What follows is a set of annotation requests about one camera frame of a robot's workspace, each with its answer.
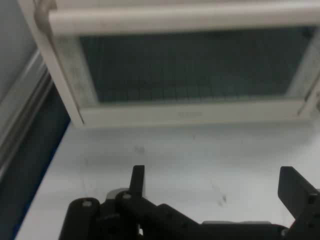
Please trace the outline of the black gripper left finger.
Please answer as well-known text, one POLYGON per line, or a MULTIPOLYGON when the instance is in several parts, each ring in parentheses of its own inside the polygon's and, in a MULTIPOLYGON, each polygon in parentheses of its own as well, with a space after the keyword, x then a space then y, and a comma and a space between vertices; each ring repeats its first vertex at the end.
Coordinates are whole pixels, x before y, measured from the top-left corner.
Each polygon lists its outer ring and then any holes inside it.
POLYGON ((129 188, 100 203, 92 197, 73 200, 59 235, 61 240, 196 240, 198 223, 172 207, 143 197, 144 165, 132 169, 129 188))

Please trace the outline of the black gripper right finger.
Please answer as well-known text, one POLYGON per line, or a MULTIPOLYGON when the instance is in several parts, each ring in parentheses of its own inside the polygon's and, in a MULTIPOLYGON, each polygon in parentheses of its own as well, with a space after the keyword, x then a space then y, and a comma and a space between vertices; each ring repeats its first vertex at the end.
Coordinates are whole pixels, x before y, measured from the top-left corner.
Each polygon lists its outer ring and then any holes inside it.
POLYGON ((294 218, 286 240, 320 239, 320 191, 292 166, 280 168, 278 197, 294 218))

